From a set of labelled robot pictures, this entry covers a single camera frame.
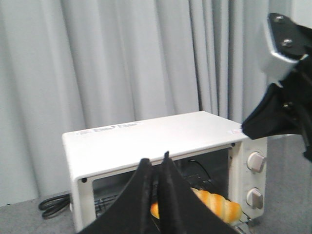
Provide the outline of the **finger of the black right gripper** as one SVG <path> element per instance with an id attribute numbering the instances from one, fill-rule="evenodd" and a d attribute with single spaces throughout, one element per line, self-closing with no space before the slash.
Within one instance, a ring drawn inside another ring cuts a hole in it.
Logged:
<path id="1" fill-rule="evenodd" d="M 276 135 L 301 134 L 298 114 L 286 100 L 283 88 L 269 85 L 263 99 L 241 124 L 242 132 L 251 139 Z"/>

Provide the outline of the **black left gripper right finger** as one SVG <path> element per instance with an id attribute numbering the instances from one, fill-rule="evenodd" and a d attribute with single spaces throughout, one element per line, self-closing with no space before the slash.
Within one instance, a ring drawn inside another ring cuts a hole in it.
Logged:
<path id="1" fill-rule="evenodd" d="M 157 201 L 162 234 L 235 234 L 192 191 L 169 152 L 158 172 Z"/>

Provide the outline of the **black silver other gripper body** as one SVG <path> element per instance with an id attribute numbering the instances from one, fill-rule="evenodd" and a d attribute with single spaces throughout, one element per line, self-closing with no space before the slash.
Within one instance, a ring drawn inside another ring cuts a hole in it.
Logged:
<path id="1" fill-rule="evenodd" d="M 289 124 L 286 134 L 300 134 L 304 157 L 312 159 L 312 30 L 280 13 L 263 24 L 265 48 L 260 67 L 277 82 L 281 108 Z"/>

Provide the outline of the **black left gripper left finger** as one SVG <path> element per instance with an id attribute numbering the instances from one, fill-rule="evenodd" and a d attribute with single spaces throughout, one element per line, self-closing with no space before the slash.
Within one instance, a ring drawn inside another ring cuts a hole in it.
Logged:
<path id="1" fill-rule="evenodd" d="M 149 159 L 141 159 L 122 193 L 108 210 L 80 231 L 81 234 L 148 234 L 153 169 Z"/>

